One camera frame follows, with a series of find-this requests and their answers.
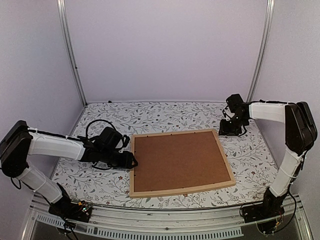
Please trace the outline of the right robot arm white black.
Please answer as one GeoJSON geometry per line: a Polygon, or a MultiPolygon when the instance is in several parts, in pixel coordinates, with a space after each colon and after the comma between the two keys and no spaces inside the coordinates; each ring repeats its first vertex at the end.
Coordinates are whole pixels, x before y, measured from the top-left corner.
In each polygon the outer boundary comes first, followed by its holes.
{"type": "Polygon", "coordinates": [[[297,103],[283,101],[245,102],[239,94],[226,99],[227,106],[222,110],[220,136],[243,136],[250,120],[266,120],[284,124],[285,154],[279,171],[265,192],[277,199],[287,194],[289,186],[303,168],[305,157],[313,147],[317,137],[317,127],[305,101],[297,103]]]}

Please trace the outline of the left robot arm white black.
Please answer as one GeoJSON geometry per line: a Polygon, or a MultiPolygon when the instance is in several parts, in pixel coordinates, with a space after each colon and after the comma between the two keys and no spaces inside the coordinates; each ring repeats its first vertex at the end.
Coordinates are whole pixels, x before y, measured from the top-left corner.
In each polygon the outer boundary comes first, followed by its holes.
{"type": "Polygon", "coordinates": [[[113,169],[132,169],[138,161],[130,151],[124,151],[130,142],[127,135],[119,133],[111,122],[99,135],[70,137],[40,131],[19,120],[0,142],[0,162],[4,175],[17,179],[39,193],[63,216],[74,213],[74,205],[62,186],[50,180],[43,172],[27,162],[28,156],[50,156],[83,163],[98,162],[113,169]]]}

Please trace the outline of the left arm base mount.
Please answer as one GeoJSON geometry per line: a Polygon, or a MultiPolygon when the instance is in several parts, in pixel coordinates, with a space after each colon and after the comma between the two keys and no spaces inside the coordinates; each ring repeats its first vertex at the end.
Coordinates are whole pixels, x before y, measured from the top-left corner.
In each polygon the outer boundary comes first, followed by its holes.
{"type": "Polygon", "coordinates": [[[63,220],[88,223],[92,215],[92,205],[84,200],[74,203],[66,193],[63,193],[60,200],[50,204],[48,212],[63,220]]]}

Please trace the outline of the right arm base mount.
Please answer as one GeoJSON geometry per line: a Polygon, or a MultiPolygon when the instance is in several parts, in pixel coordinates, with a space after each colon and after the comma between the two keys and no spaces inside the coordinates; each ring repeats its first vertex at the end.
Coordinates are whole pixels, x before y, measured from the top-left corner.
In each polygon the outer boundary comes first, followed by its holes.
{"type": "Polygon", "coordinates": [[[264,220],[257,224],[258,230],[265,235],[273,234],[284,219],[283,201],[285,197],[286,195],[282,197],[265,196],[260,204],[241,206],[239,214],[245,223],[264,220]]]}

